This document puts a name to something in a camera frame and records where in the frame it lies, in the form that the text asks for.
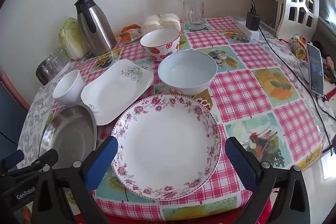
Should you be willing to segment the light blue bowl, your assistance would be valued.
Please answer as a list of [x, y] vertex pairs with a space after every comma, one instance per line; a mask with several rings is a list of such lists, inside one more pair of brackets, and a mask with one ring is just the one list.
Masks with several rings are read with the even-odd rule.
[[193, 96], [210, 87], [218, 65], [208, 54], [194, 50], [180, 51], [161, 61], [158, 77], [174, 92]]

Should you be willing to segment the stainless steel thermos jug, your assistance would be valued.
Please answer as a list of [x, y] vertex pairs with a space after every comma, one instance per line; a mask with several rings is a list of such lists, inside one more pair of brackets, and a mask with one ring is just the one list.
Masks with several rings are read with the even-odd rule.
[[94, 0], [77, 0], [75, 7], [81, 34], [90, 51], [101, 56], [112, 50], [117, 41], [102, 9]]

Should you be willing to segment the white smartphone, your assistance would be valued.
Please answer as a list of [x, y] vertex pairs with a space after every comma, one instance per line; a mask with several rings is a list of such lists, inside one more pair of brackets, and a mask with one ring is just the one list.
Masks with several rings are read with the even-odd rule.
[[309, 72], [310, 90], [315, 94], [323, 97], [324, 92], [324, 77], [323, 77], [323, 62], [321, 53], [314, 45], [307, 43], [307, 63]]

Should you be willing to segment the bag of steamed buns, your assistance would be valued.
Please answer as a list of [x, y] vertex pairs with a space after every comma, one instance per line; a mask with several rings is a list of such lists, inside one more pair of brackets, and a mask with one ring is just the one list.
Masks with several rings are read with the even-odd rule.
[[169, 28], [181, 31], [180, 18], [176, 14], [168, 13], [159, 15], [151, 15], [145, 19], [145, 22], [141, 26], [141, 34], [145, 35], [152, 31]]

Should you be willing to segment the orange snack packet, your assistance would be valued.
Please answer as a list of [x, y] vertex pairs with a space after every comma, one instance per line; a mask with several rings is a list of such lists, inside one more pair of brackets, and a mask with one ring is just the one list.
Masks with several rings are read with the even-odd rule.
[[137, 24], [132, 24], [124, 27], [119, 34], [122, 43], [130, 43], [138, 40], [141, 35], [141, 27]]

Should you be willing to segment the upturned clear glass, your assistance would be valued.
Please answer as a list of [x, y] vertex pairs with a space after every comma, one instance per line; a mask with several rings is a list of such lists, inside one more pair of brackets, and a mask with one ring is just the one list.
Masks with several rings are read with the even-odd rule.
[[70, 58], [62, 48], [57, 49], [47, 58], [48, 64], [55, 73], [60, 72], [67, 65], [69, 60]]

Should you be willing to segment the white rectangular floral plate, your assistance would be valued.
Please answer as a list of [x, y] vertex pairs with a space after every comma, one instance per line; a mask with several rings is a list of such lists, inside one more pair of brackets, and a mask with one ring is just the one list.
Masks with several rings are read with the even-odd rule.
[[98, 126], [112, 122], [152, 85], [154, 74], [128, 59], [115, 62], [81, 93]]

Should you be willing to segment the clear glass mug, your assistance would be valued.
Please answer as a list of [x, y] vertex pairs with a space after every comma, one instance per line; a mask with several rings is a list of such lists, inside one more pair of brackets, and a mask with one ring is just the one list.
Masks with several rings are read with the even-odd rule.
[[183, 2], [185, 11], [185, 28], [189, 31], [200, 31], [206, 26], [205, 4], [203, 1], [186, 0]]

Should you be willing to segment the napa cabbage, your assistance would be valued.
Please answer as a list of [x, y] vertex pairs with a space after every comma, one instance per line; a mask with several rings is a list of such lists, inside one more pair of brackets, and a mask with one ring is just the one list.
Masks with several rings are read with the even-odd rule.
[[62, 49], [72, 60], [81, 59], [89, 52], [89, 48], [83, 39], [78, 21], [68, 18], [59, 31], [59, 40]]

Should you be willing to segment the white power strip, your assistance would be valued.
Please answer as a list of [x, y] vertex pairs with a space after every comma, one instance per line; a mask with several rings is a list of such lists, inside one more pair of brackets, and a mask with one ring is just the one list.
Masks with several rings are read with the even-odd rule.
[[252, 39], [252, 40], [258, 40], [260, 32], [259, 31], [252, 31], [252, 30], [248, 29], [245, 24], [246, 24], [246, 22], [244, 22], [244, 21], [237, 21], [237, 27], [239, 28], [239, 30], [241, 30], [243, 32], [243, 34], [247, 38]]

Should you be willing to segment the grey floral towel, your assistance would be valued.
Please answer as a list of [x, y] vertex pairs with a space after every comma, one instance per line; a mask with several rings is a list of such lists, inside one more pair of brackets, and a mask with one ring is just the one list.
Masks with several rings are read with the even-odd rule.
[[38, 90], [30, 106], [19, 137], [18, 150], [24, 153], [24, 159], [17, 164], [18, 169], [30, 165], [38, 158], [43, 130], [51, 115], [55, 102], [52, 97], [54, 89], [61, 78], [74, 69], [76, 69], [75, 63], [69, 61], [48, 84]]

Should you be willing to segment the stainless steel round pan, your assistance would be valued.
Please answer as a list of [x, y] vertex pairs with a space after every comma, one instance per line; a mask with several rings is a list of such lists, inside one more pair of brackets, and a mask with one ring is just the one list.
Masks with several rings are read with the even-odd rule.
[[97, 125], [92, 110], [84, 105], [67, 106], [47, 123], [39, 146], [39, 156], [50, 149], [58, 153], [54, 169], [67, 168], [96, 149]]

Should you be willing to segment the dark blue refrigerator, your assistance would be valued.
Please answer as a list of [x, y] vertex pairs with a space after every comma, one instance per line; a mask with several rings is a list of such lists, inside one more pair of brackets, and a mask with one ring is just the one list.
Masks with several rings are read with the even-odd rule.
[[0, 153], [3, 159], [18, 148], [27, 110], [13, 97], [3, 82], [0, 92]]

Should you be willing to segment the strawberry pattern bowl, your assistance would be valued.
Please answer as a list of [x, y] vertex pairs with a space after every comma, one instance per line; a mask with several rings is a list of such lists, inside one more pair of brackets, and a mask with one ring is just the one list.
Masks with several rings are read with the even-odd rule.
[[163, 28], [145, 34], [140, 45], [151, 60], [161, 62], [179, 51], [180, 38], [179, 30]]

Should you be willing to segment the small white bowl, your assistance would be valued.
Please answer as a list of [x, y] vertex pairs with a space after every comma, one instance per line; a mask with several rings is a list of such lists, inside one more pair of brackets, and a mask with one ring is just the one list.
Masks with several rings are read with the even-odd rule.
[[73, 105], [81, 101], [81, 93], [85, 87], [84, 80], [78, 69], [67, 73], [56, 85], [52, 94], [54, 100]]

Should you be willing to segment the pink floral round plate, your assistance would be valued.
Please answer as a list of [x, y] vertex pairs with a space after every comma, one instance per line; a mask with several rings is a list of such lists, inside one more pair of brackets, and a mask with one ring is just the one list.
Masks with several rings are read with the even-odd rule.
[[222, 136], [213, 115], [182, 95], [158, 94], [130, 106], [112, 129], [112, 168], [121, 184], [154, 201], [188, 196], [216, 170]]

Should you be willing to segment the colourful candy roll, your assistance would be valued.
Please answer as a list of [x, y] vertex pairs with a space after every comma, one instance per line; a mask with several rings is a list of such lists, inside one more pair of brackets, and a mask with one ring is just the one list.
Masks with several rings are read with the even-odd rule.
[[306, 40], [303, 36], [295, 35], [289, 42], [292, 53], [300, 60], [306, 59]]

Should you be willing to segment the black power adapter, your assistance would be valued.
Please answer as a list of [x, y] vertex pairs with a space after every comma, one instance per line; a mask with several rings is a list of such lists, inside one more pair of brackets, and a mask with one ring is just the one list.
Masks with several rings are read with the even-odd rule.
[[260, 15], [257, 14], [255, 5], [252, 3], [250, 11], [247, 12], [245, 26], [250, 31], [258, 31], [260, 26]]

